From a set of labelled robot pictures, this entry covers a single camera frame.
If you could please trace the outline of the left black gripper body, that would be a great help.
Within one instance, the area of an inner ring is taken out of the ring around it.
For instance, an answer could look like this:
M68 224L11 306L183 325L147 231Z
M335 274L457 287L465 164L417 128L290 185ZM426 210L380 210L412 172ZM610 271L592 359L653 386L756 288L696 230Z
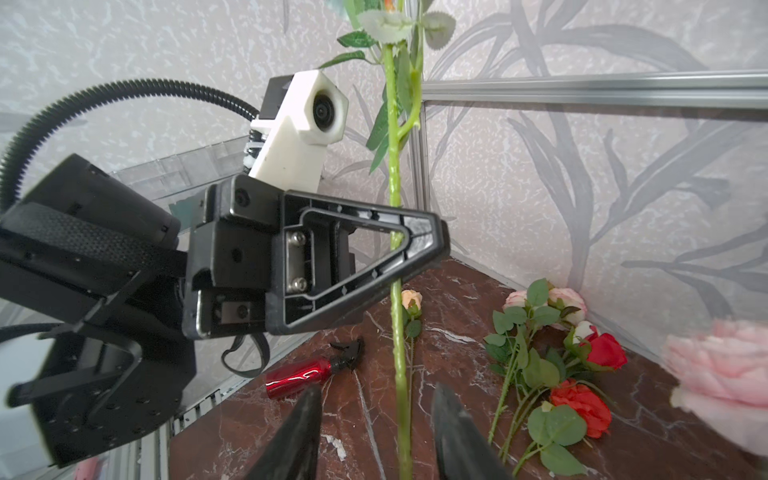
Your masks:
M283 191L245 174L194 197L182 332L191 340L266 330L272 240Z

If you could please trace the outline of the peach rose bud stem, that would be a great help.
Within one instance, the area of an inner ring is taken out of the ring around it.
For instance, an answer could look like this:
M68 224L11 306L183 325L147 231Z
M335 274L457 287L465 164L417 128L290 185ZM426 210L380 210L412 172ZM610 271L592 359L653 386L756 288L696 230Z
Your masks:
M423 296L415 290L402 291L402 308L404 313L404 335L407 361L407 392L409 415L412 415L412 391L415 360L415 343L422 332L422 302Z

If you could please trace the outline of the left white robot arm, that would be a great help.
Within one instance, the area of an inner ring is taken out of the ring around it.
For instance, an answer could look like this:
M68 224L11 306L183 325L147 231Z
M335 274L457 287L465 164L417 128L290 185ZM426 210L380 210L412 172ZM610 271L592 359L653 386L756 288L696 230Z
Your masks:
M4 462L69 466L142 438L176 413L199 341L358 323L397 280L450 250L437 214L317 193L324 149L347 101L317 70L276 77L270 114L204 85L110 82L33 116L1 160L1 295L44 324L1 330ZM96 108L142 97L221 106L252 124L252 169L193 198L180 221L79 155L33 189L22 180L57 130Z

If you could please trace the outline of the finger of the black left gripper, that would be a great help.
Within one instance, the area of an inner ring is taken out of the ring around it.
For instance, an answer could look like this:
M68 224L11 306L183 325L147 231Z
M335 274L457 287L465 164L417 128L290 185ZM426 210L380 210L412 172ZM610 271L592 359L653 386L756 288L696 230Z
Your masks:
M291 335L360 322L396 280L411 279L450 252L449 229L430 212L289 191L273 243L266 329ZM400 243L368 264L351 248L361 232Z

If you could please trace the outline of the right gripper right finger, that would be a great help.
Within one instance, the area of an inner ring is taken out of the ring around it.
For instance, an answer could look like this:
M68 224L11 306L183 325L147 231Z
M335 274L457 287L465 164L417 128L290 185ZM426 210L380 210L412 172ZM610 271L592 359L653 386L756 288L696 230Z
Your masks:
M437 384L431 415L440 479L513 479L449 386Z

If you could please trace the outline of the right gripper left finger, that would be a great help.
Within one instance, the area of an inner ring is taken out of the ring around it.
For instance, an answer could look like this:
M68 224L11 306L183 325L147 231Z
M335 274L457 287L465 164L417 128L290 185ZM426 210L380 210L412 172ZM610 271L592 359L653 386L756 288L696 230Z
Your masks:
M321 388L312 386L298 398L245 479L315 479L321 422Z

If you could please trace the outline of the light pink rose stem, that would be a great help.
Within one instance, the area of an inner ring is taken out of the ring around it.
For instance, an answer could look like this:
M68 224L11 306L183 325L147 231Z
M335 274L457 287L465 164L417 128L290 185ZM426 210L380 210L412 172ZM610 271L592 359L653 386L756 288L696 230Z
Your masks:
M670 404L741 449L767 455L767 325L717 320L709 333L670 336L663 365L678 386Z

